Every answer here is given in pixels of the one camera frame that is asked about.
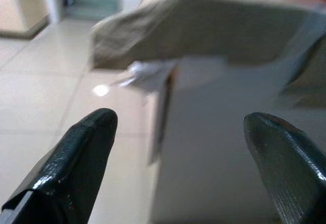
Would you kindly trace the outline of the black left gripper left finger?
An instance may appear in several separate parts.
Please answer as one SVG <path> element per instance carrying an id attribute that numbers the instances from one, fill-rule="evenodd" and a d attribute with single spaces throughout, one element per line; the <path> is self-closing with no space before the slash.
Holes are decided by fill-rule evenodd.
<path id="1" fill-rule="evenodd" d="M 109 108 L 72 125 L 2 205 L 1 223 L 88 223 L 117 125 Z"/>

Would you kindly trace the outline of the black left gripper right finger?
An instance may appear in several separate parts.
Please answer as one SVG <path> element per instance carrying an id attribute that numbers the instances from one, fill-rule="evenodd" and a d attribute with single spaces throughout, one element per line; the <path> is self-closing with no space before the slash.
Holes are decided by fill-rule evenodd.
<path id="1" fill-rule="evenodd" d="M 325 153 L 282 118 L 251 113 L 248 149 L 282 223 L 325 223 Z"/>

